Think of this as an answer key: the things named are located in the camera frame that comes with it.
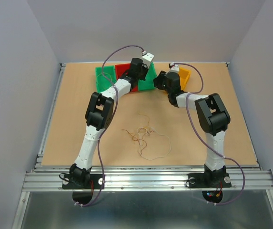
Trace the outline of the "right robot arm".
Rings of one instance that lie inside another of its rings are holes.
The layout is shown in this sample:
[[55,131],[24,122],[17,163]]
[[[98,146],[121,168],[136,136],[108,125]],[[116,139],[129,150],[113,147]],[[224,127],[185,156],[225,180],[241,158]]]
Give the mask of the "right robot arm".
[[218,94],[197,95],[183,91],[176,72],[164,72],[153,80],[154,87],[167,93],[170,104],[197,112],[199,124],[205,132],[207,156],[203,173],[189,173],[187,186],[190,188],[231,187],[224,162],[224,137],[230,116]]

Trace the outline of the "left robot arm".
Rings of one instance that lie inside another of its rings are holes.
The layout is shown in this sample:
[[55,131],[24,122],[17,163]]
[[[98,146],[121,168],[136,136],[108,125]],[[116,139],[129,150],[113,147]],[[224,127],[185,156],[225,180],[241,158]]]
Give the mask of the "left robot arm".
[[114,106],[123,95],[138,85],[139,80],[145,80],[153,59],[154,56],[150,53],[141,58],[132,58],[129,69],[114,85],[101,93],[94,92],[91,95],[85,114],[86,132],[80,152],[70,167],[70,182],[80,188],[89,185],[93,155],[102,133],[111,124]]

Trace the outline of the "right green bin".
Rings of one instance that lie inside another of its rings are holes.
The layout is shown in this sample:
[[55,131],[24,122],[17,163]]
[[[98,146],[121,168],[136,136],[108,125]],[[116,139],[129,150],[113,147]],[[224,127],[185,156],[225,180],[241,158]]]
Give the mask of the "right green bin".
[[138,91],[146,91],[146,90],[153,90],[154,82],[153,80],[157,77],[157,73],[155,70],[154,63],[150,65],[150,68],[146,74],[145,80],[139,80],[138,82]]

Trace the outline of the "green bin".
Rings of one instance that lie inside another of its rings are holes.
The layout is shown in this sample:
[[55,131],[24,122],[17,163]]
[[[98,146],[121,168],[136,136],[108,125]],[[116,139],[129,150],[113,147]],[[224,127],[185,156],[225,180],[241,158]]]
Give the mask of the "green bin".
[[146,74],[145,80],[139,80],[138,82],[138,91],[146,91],[146,90],[153,90],[154,82],[153,80],[157,77],[157,73],[155,70],[154,63],[150,65],[150,68]]
[[103,74],[104,76],[102,75],[101,67],[95,68],[96,88],[98,93],[107,90],[109,87],[112,86],[112,84],[115,84],[117,81],[114,65],[104,66]]

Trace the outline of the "red bin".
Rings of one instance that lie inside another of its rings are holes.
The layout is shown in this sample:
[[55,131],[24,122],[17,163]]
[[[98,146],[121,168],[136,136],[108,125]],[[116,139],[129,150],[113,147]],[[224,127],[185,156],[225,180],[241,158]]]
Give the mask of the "red bin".
[[129,69],[130,64],[129,63],[122,63],[122,64],[116,64],[115,65],[115,72],[116,72],[116,79],[120,79],[120,77],[123,75],[123,73]]

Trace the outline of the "yellow bin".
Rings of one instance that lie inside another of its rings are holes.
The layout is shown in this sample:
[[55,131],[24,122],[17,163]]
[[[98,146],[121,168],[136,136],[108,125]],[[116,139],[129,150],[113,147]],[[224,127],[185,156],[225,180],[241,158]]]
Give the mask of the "yellow bin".
[[172,80],[172,85],[168,93],[184,91],[190,76],[191,71],[184,68],[180,68],[178,74],[170,72],[170,79]]

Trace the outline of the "left green bin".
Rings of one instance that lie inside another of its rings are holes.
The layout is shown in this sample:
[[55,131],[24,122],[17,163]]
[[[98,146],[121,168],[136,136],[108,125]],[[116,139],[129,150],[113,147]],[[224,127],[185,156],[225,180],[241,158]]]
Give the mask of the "left green bin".
[[112,86],[112,84],[115,84],[117,81],[114,65],[104,66],[103,74],[104,76],[102,75],[101,67],[95,68],[96,88],[98,93],[107,90],[109,87]]

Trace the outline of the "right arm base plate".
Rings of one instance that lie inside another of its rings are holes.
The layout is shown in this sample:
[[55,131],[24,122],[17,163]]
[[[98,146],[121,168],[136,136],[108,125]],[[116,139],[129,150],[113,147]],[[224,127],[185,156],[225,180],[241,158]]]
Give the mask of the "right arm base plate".
[[189,188],[230,188],[232,187],[231,182],[226,183],[224,178],[225,176],[221,175],[218,177],[212,177],[204,173],[189,173],[187,175],[187,181],[185,186]]

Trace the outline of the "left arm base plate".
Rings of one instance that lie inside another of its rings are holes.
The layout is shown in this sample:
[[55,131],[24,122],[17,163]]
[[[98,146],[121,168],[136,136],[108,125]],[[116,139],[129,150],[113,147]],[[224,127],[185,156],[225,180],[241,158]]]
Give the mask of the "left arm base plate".
[[103,187],[102,174],[90,174],[84,181],[77,180],[67,173],[60,173],[59,178],[62,180],[64,190],[94,190]]

